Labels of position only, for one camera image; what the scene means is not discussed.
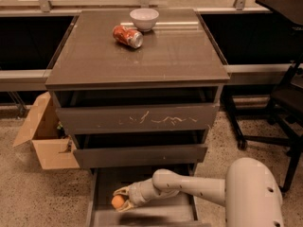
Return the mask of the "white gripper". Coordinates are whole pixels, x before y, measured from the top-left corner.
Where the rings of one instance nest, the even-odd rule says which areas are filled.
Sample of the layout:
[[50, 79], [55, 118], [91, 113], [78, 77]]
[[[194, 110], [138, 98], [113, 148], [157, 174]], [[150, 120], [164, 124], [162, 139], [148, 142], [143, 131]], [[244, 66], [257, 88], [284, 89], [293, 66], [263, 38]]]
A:
[[142, 206], [151, 201], [155, 196], [155, 190], [152, 181], [146, 180], [132, 183], [130, 186], [123, 186], [117, 189], [113, 195], [129, 195], [129, 199], [116, 209], [117, 212], [126, 212], [133, 209], [135, 206]]

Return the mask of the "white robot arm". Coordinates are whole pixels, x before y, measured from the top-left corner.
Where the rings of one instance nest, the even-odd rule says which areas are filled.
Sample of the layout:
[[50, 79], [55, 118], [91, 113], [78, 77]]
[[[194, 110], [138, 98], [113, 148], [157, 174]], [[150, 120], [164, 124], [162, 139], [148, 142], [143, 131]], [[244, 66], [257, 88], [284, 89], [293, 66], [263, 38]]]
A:
[[252, 158], [236, 160], [223, 179], [158, 169], [148, 180], [116, 190], [112, 205], [125, 212], [180, 192], [223, 206], [226, 227], [284, 227], [282, 195], [276, 180], [266, 165]]

